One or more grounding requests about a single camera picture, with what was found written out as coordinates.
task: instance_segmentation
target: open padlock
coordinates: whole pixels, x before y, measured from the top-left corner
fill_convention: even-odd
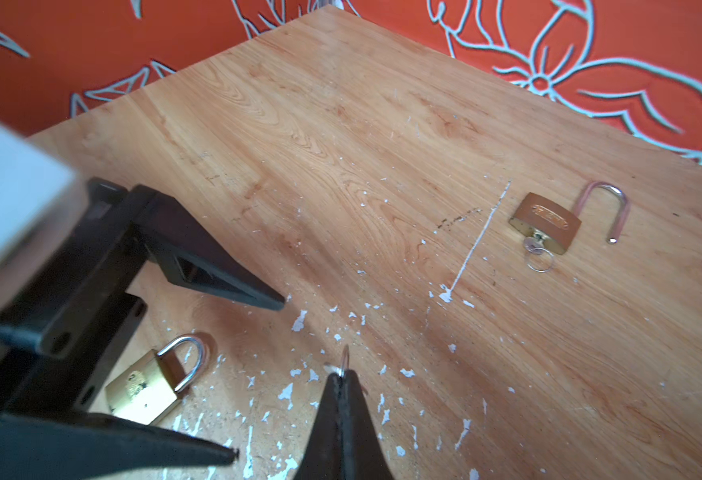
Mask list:
[[[184,342],[192,343],[199,355],[191,371],[175,383],[173,373],[162,356]],[[162,350],[149,351],[106,386],[106,401],[111,415],[144,425],[159,422],[181,400],[178,394],[201,374],[208,356],[207,348],[196,335],[181,335]]]
[[[548,198],[538,194],[527,194],[519,208],[509,219],[509,223],[525,236],[524,246],[527,250],[528,266],[536,272],[548,272],[553,267],[554,254],[564,255],[576,237],[581,221],[581,214],[586,200],[596,187],[612,192],[621,202],[618,216],[610,229],[608,244],[616,244],[623,225],[628,217],[630,202],[623,191],[606,182],[593,181],[586,186],[573,207],[572,212]],[[552,264],[545,270],[539,270],[529,263],[529,254],[548,253]]]

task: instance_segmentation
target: key ring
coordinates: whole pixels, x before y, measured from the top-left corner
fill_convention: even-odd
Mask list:
[[[549,252],[547,249],[543,248],[542,246],[535,246],[529,249],[526,249],[527,251],[525,252],[525,261],[527,262],[527,266],[530,267],[531,270],[538,272],[539,274],[545,274],[548,272],[550,269],[554,268],[554,263],[556,262],[556,258],[554,257],[554,254]],[[540,270],[538,268],[535,268],[530,264],[530,255],[542,255],[542,254],[548,254],[548,256],[551,257],[551,265],[548,266],[547,269],[545,270]]]

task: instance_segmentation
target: padlock body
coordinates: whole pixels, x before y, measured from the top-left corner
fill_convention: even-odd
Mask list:
[[[527,194],[509,223],[524,236],[542,236],[543,247],[557,255],[567,251],[581,226],[570,210],[538,194]]]
[[[106,386],[111,415],[155,424],[180,401],[175,384],[170,370],[151,350]]]

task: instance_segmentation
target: wood grain surface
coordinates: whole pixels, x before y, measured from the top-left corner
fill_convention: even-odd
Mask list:
[[[335,8],[32,141],[173,195],[290,299],[253,309],[146,265],[131,290],[149,312],[114,374],[177,334],[207,335],[210,368],[161,425],[230,438],[242,457],[119,478],[241,478],[248,442],[254,478],[291,477],[322,364],[345,344],[397,478],[702,478],[692,162]],[[590,180],[633,201],[620,242],[606,244],[618,202],[597,191],[567,254],[533,272],[510,216],[529,192],[572,207]]]

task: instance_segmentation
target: metal ring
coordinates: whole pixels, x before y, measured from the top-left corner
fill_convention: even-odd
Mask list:
[[[193,380],[193,377],[196,376],[196,374],[204,368],[204,366],[207,364],[207,359],[210,356],[210,353],[207,351],[207,348],[204,346],[204,342],[202,341],[201,338],[199,338],[196,335],[181,335],[177,337],[175,340],[172,340],[171,342],[167,343],[166,346],[160,350],[156,356],[163,356],[164,354],[175,350],[175,347],[180,345],[181,343],[184,342],[191,342],[193,345],[196,346],[197,350],[199,350],[199,357],[197,358],[197,364],[193,366],[190,372],[188,372],[188,375],[186,375],[186,378],[182,379],[180,383],[178,383],[175,388],[173,389],[175,393],[179,392],[180,390],[186,388],[189,383]]]
[[[551,265],[549,265],[547,269],[540,270],[540,269],[537,269],[534,266],[532,266],[532,264],[530,264],[530,254],[541,255],[544,253],[548,254],[551,257]],[[543,248],[542,246],[537,246],[536,248],[532,248],[532,249],[527,250],[525,252],[525,261],[527,262],[527,266],[529,266],[531,270],[534,270],[535,272],[538,272],[539,274],[545,274],[550,269],[554,268],[554,263],[556,261],[556,258],[554,257],[554,254],[549,252],[547,249]]]

